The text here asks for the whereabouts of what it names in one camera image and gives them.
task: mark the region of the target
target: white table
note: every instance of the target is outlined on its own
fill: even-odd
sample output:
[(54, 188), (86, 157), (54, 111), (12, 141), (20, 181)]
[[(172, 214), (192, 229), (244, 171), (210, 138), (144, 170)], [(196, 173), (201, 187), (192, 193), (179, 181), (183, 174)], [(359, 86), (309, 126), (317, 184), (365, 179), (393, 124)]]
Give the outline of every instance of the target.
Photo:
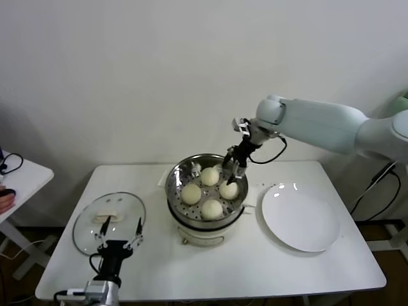
[(182, 245), (164, 190), (157, 186), (169, 167), (96, 168), (36, 288), (37, 298), (51, 300), (56, 291), (82, 288), (94, 277), (88, 258), (75, 248), (71, 232), (85, 206), (115, 191), (137, 194), (147, 209), (145, 241), (124, 261), (120, 272), (121, 301), (298, 296), (386, 285), (384, 274), (318, 162), (250, 165), (247, 170), (250, 190), (246, 199), (247, 204), (256, 205), (268, 186), (276, 182), (309, 182), (321, 186), (321, 196), (336, 211), (341, 231), (340, 238), (318, 254), (290, 249), (277, 240), (265, 227), (259, 209), (243, 215), (236, 234), (221, 246)]
[[(8, 165), (7, 170), (14, 169), (20, 164), (20, 159), (18, 157), (9, 157), (6, 161)], [(15, 206), (8, 210), (7, 212), (0, 215), (0, 231), (7, 236), (0, 245), (0, 252), (2, 252), (7, 243), (8, 239), (12, 240), (19, 247), (24, 248), (30, 244), (30, 241), (24, 237), (10, 222), (7, 218), (11, 216), (17, 209), (19, 209), (29, 198), (36, 194), (46, 183), (48, 183), (54, 177), (52, 170), (40, 166), (28, 160), (24, 160), (23, 165), (20, 169), (11, 172), (3, 177), (1, 182), (7, 188), (14, 189), (16, 192)], [(43, 251), (47, 250), (54, 242), (56, 238), (49, 236), (45, 241), (37, 247), (35, 245), (30, 245), (25, 249), (27, 253), (30, 254), (29, 258), (17, 269), (13, 274), (15, 279), (21, 279), (28, 270), (35, 264), (38, 263), (41, 266), (46, 267), (50, 256), (46, 255)]]

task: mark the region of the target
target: person's hand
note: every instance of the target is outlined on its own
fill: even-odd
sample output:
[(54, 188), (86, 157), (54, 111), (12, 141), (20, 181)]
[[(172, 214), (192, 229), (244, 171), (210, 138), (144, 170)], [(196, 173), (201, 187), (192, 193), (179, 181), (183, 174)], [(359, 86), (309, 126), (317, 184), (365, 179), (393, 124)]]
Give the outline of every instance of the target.
[[(6, 189), (5, 186), (0, 186), (0, 190)], [(15, 194), (7, 194), (0, 197), (0, 215), (14, 206)]]

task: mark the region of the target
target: steamed bun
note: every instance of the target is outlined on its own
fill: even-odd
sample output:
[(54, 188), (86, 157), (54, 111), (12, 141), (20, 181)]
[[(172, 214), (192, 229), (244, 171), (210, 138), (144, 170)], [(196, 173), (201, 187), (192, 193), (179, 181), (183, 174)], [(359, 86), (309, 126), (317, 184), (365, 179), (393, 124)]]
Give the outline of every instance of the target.
[(201, 199), (201, 189), (196, 184), (187, 184), (181, 190), (181, 200), (187, 205), (194, 205)]
[(230, 185), (227, 185), (227, 181), (225, 180), (219, 186), (219, 194), (226, 200), (234, 200), (239, 195), (239, 193), (240, 191), (237, 183), (231, 183)]
[(201, 216), (205, 220), (215, 220), (222, 217), (222, 205), (217, 200), (204, 202), (201, 208)]
[(215, 168), (205, 168), (201, 172), (201, 181), (204, 185), (207, 186), (214, 186), (218, 183), (219, 180), (219, 172)]

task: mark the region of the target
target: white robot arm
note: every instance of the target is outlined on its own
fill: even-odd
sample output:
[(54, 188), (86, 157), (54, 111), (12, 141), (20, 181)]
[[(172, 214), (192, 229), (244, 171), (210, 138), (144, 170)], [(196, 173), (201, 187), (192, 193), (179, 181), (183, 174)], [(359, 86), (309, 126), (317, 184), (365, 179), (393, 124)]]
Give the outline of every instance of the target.
[(233, 126), (243, 140), (228, 149), (224, 164), (234, 161), (229, 182), (242, 177), (252, 152), (280, 133), (332, 152), (408, 164), (408, 110), (369, 119), (350, 106), (271, 95), (258, 105), (256, 118), (235, 119)]

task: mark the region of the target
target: black wire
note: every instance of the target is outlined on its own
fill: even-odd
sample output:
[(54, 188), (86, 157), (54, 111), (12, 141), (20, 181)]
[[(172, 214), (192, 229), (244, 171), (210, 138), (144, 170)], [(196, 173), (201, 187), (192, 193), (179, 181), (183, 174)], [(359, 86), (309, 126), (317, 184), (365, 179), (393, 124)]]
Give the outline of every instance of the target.
[[(11, 169), (11, 170), (9, 170), (9, 171), (4, 171), (5, 169), (7, 169), (6, 160), (7, 160), (10, 156), (17, 156), (17, 157), (19, 157), (19, 158), (20, 158), (20, 164), (19, 164), (16, 168), (14, 168), (14, 169)], [(10, 153), (10, 154), (8, 154), (8, 155), (1, 161), (1, 163), (0, 163), (0, 174), (1, 174), (1, 175), (6, 175), (6, 174), (9, 174), (9, 173), (11, 173), (11, 172), (17, 170), (17, 169), (20, 169), (21, 166), (23, 165), (23, 162), (24, 162), (24, 158), (23, 158), (20, 154), (18, 154), (18, 153)]]
[(95, 256), (100, 256), (98, 253), (94, 253), (89, 256), (89, 264), (91, 265), (92, 270), (94, 270), (97, 274), (100, 274), (100, 271), (94, 266), (94, 263), (92, 262), (93, 257)]
[(283, 138), (282, 136), (278, 136), (278, 137), (279, 137), (280, 140), (282, 140), (282, 142), (284, 143), (285, 146), (283, 147), (283, 149), (275, 157), (273, 157), (273, 158), (271, 158), (271, 159), (269, 159), (267, 161), (255, 161), (255, 160), (252, 159), (251, 156), (249, 156), (249, 160), (252, 161), (254, 164), (268, 164), (268, 163), (274, 161), (275, 159), (277, 159), (279, 156), (281, 156), (282, 153), (285, 152), (286, 148), (288, 147), (288, 143), (286, 142), (286, 139)]
[(3, 287), (3, 305), (6, 306), (6, 283), (4, 282), (4, 275), (3, 275), (3, 271), (0, 268), (0, 277), (1, 277), (1, 285)]
[(61, 290), (61, 291), (55, 292), (54, 293), (54, 302), (56, 304), (59, 304), (58, 296), (59, 295), (67, 295), (67, 294), (68, 294), (68, 291), (66, 291), (66, 290)]
[[(382, 181), (383, 179), (385, 179), (385, 177), (390, 174), (392, 172), (391, 170), (388, 170), (389, 167), (387, 164), (383, 169), (381, 169), (376, 175), (373, 176), (373, 178), (371, 179), (371, 183), (367, 186), (367, 188), (364, 190), (364, 193), (367, 191), (367, 189), (370, 189), (371, 186), (373, 186), (374, 184), (378, 184), (380, 183), (380, 181)], [(358, 199), (357, 203), (355, 204), (355, 206), (353, 207), (353, 209), (351, 210), (350, 214), (352, 215), (353, 212), (357, 209), (358, 205), (360, 204), (360, 202), (362, 201), (362, 199), (364, 198), (365, 194), (363, 193), (363, 196), (361, 196), (360, 199)]]
[(394, 195), (393, 199), (387, 204), (387, 206), (385, 206), (380, 212), (376, 213), (371, 218), (368, 218), (366, 221), (370, 221), (371, 219), (374, 219), (375, 217), (377, 217), (379, 214), (382, 214), (383, 212), (385, 212), (388, 209), (388, 207), (390, 207), (392, 205), (392, 203), (394, 203), (395, 199), (397, 198), (398, 194), (400, 193), (400, 190), (401, 190), (401, 179), (400, 179), (400, 177), (394, 171), (390, 171), (389, 174), (393, 175), (398, 180), (397, 191), (395, 192), (395, 195)]
[[(368, 187), (364, 190), (364, 192), (367, 191), (367, 189), (371, 187), (371, 184), (368, 185)], [(360, 199), (358, 199), (357, 203), (355, 204), (355, 206), (353, 207), (353, 209), (352, 209), (351, 212), (350, 212), (351, 215), (352, 215), (353, 212), (357, 209), (357, 206), (360, 204), (360, 202), (361, 202), (361, 200), (362, 200), (363, 198), (364, 198), (364, 196), (362, 196)]]

